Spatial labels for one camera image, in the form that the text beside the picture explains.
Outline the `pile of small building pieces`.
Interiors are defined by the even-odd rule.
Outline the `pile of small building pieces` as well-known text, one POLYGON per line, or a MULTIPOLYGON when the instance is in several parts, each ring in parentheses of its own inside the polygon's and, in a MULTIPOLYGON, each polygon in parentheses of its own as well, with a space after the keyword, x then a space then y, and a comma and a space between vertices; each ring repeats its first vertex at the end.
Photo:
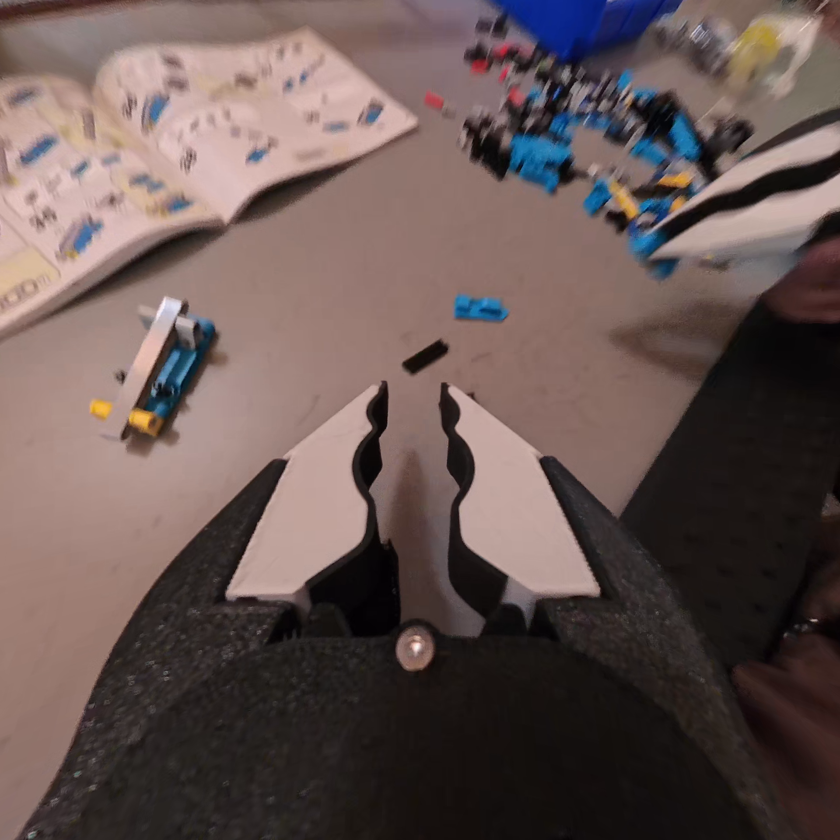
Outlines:
POLYGON ((639 87, 629 70, 595 77, 540 45, 511 42, 504 13, 480 17, 476 35, 465 62, 481 75, 498 67, 505 92, 496 111, 470 110, 458 147, 497 180, 513 175, 548 194, 588 181, 587 214, 626 235, 633 256, 655 277, 669 277, 679 258, 654 257, 667 239, 656 227, 719 177, 721 163, 752 138, 753 123, 725 100, 694 119, 674 91, 639 87), (578 130, 598 133, 649 165, 646 182, 633 185, 616 164, 580 168, 573 150, 578 130))

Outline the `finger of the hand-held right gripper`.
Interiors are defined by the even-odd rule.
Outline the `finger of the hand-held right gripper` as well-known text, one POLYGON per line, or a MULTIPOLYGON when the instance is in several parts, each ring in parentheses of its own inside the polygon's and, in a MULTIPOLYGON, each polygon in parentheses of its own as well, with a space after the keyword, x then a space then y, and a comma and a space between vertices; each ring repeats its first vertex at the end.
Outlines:
POLYGON ((646 233, 648 264, 789 258, 838 235, 838 176, 794 183, 767 175, 730 194, 690 202, 646 233))
POLYGON ((838 169, 839 119, 807 119, 741 158, 656 229, 675 237, 714 215, 821 186, 838 169))

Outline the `short grey connector piece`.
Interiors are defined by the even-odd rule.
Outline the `short grey connector piece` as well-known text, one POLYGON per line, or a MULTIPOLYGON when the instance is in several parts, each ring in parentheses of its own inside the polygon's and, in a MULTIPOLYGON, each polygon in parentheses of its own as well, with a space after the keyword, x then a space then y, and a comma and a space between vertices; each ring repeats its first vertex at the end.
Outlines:
MULTIPOLYGON (((139 306, 138 315, 143 327, 150 330, 153 321, 156 320, 156 310, 148 306, 139 306)), ((185 349, 195 350, 203 340, 203 327, 196 318, 178 316, 175 319, 174 330, 178 345, 185 349)))

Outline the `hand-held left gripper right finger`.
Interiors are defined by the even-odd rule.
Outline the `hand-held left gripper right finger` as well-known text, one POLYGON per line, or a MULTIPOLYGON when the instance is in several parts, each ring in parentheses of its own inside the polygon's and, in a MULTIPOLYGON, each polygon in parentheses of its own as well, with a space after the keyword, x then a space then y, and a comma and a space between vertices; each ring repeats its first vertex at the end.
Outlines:
POLYGON ((486 625, 510 607, 530 628, 541 602, 601 598, 543 454, 455 385, 441 385, 438 407, 457 485, 448 578, 460 599, 486 625))

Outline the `instruction booklet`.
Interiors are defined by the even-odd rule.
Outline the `instruction booklet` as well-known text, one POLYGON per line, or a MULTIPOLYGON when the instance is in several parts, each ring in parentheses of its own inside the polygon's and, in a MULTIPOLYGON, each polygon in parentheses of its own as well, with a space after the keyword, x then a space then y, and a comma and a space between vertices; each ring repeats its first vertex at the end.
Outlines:
POLYGON ((309 28, 124 49, 92 89, 2 78, 2 340, 158 245, 225 227, 268 190, 417 126, 309 28))

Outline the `yellow roll in plastic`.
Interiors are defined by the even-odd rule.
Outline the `yellow roll in plastic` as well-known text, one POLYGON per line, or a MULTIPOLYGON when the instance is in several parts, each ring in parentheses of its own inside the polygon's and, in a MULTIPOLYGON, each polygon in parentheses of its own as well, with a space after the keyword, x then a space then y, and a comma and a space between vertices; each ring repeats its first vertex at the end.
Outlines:
POLYGON ((786 98, 810 58, 821 29, 821 16, 775 13, 756 17, 733 42, 723 68, 724 90, 735 98, 764 91, 786 98))

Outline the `blue plastic bin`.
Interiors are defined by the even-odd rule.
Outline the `blue plastic bin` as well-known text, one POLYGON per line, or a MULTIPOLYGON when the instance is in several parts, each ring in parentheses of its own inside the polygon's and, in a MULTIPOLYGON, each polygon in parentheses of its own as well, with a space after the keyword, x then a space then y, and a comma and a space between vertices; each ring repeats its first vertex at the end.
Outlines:
POLYGON ((492 1, 535 42, 579 61, 630 44, 680 1, 492 1))

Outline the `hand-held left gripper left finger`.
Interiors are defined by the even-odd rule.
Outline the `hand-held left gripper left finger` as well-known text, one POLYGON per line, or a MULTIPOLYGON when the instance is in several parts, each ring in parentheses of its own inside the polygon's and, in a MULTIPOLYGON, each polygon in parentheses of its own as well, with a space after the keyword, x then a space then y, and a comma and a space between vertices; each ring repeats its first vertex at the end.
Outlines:
POLYGON ((331 605, 355 636, 399 624, 398 560, 371 495, 388 408, 387 383, 370 385, 282 456, 227 602, 284 604, 302 623, 331 605))

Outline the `black perforated pad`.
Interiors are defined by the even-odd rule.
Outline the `black perforated pad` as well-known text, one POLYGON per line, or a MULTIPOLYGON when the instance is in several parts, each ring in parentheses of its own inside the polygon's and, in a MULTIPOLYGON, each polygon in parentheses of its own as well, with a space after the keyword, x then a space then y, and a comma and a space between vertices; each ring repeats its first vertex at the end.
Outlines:
POLYGON ((838 463, 838 325, 755 305, 621 516, 725 669, 792 624, 838 463))

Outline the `thin black building piece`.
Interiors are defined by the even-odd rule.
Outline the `thin black building piece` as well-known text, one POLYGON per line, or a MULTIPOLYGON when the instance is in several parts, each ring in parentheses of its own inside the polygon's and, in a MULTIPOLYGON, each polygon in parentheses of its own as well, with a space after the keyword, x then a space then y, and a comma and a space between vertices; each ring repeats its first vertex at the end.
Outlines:
POLYGON ((402 362, 402 369, 409 375, 416 375, 441 361, 448 353, 449 345, 442 339, 430 343, 402 362))

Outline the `long grey building beam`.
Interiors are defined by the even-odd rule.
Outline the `long grey building beam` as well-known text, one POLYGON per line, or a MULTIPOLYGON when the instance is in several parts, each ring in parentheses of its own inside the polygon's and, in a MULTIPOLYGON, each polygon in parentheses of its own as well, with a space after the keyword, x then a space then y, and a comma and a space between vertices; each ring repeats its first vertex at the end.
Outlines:
POLYGON ((120 441, 130 430, 130 415, 148 395, 153 380, 161 368, 175 339, 175 324, 186 315, 186 300, 164 297, 157 308, 138 353, 129 367, 124 381, 112 402, 112 409, 101 427, 103 438, 120 441))

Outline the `person's right hand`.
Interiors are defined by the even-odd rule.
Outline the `person's right hand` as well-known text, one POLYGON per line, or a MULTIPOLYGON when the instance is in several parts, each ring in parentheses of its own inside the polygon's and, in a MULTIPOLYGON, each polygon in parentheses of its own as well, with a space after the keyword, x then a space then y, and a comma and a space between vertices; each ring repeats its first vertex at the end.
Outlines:
POLYGON ((787 322, 839 323, 839 237, 809 248, 797 265, 761 296, 787 322))

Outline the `small blue panel piece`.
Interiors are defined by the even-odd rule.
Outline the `small blue panel piece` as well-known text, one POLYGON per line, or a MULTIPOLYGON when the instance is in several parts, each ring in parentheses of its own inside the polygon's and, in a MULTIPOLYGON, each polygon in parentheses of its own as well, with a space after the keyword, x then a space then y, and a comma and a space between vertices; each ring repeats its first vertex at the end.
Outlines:
POLYGON ((457 295, 454 302, 456 320, 476 322, 504 322, 509 309, 498 297, 457 295))

